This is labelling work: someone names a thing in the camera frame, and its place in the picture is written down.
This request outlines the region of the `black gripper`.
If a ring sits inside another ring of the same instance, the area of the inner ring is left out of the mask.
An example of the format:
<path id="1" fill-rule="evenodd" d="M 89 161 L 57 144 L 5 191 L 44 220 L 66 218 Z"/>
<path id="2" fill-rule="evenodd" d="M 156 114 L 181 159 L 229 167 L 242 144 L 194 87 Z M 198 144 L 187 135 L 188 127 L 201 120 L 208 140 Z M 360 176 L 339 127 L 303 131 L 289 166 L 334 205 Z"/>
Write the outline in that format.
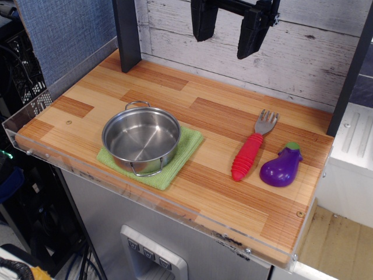
<path id="1" fill-rule="evenodd" d="M 243 16 L 237 58 L 244 59 L 259 51 L 269 27 L 277 25 L 280 1 L 191 1 L 193 35 L 198 42 L 214 34 L 219 8 Z"/>

